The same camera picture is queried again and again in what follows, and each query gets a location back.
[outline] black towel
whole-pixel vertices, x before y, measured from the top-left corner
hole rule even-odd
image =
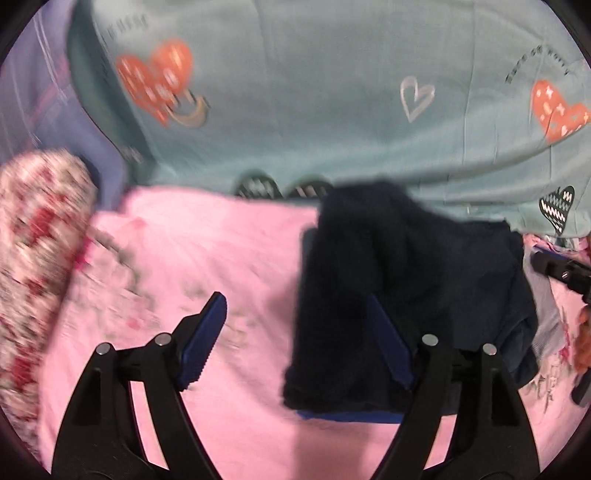
[[[391,379],[364,328],[370,294],[411,351],[425,333],[466,350],[493,343],[525,385],[538,369],[537,317],[522,261],[522,237],[505,222],[434,215],[386,182],[334,189],[303,268],[285,405],[406,410],[410,393]]]

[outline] pink bedsheet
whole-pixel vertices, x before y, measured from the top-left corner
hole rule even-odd
[[[159,331],[172,331],[219,290],[228,298],[228,321],[183,400],[224,479],[370,478],[396,425],[302,421],[281,405],[300,234],[315,220],[314,209],[161,188],[135,190],[122,213],[97,214],[41,373],[45,466],[93,348],[103,341],[117,348],[142,345]],[[574,325],[582,302],[559,284],[553,289]],[[542,467],[584,415],[569,398],[569,356],[566,349],[545,359],[540,375],[521,391]],[[165,466],[141,386],[134,386],[134,397],[148,458]],[[453,417],[442,421],[429,465],[443,460],[453,424]]]

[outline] red floral pattern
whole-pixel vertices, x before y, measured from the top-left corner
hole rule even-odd
[[[0,169],[0,407],[37,457],[37,375],[95,195],[65,151]]]

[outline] purple fabric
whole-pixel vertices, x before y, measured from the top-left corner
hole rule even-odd
[[[114,210],[127,184],[119,151],[88,117],[72,86],[66,38],[75,0],[50,0],[29,22],[0,72],[0,164],[36,148],[65,148],[99,188],[96,208]]]

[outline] metal pivot pin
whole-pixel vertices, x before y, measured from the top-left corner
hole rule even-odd
[[[110,344],[108,343],[101,343],[98,347],[96,347],[96,353],[98,353],[99,355],[104,355],[106,353],[109,353],[109,350],[111,349]]]
[[[436,346],[439,343],[439,338],[437,338],[432,333],[426,333],[423,335],[423,343],[427,346]]]
[[[156,335],[154,342],[158,346],[164,346],[164,345],[168,345],[172,339],[173,338],[170,336],[169,333],[160,333],[159,335]]]
[[[482,351],[490,356],[496,355],[496,346],[492,343],[485,343],[482,345]]]

